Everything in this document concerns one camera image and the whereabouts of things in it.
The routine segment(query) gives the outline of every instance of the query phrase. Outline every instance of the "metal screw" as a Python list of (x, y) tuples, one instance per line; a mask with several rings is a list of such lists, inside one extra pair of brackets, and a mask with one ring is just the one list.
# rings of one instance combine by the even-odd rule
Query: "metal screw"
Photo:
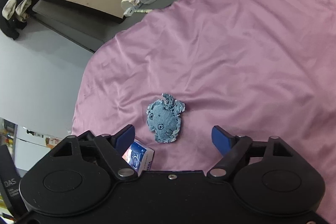
[(169, 175), (168, 178), (171, 179), (171, 180), (177, 179), (177, 175)]
[(130, 177), (134, 174), (134, 170), (131, 168), (123, 168), (120, 169), (118, 171), (118, 175), (120, 175), (121, 177), (125, 178), (125, 177)]
[(210, 170), (210, 175), (212, 175), (213, 177), (223, 177), (226, 175), (226, 170), (221, 169), (221, 168), (215, 168)]

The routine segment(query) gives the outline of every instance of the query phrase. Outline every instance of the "cardboard box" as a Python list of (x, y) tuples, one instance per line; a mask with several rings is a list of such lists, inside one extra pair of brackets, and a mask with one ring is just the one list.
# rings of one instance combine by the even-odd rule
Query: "cardboard box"
[(134, 141), (123, 155), (123, 159), (138, 172), (139, 175), (142, 171), (151, 169), (153, 157), (154, 150), (139, 141)]

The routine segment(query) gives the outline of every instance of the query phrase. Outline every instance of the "white wall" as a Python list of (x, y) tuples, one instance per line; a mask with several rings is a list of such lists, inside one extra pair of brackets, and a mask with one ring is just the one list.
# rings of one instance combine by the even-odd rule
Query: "white wall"
[(50, 152), (48, 147), (17, 139), (15, 143), (15, 166), (29, 171), (48, 152)]
[(30, 19), (13, 41), (0, 32), (0, 117), (63, 138), (92, 53)]

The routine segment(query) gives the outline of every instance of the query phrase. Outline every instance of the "denim plush toy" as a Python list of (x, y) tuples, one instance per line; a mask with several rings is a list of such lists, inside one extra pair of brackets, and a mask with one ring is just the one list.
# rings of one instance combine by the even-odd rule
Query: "denim plush toy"
[(185, 110), (185, 105), (170, 94), (163, 93), (162, 96), (166, 100), (157, 100), (147, 107), (147, 124), (151, 131), (155, 131), (155, 141), (171, 143), (176, 141), (180, 131), (180, 113)]

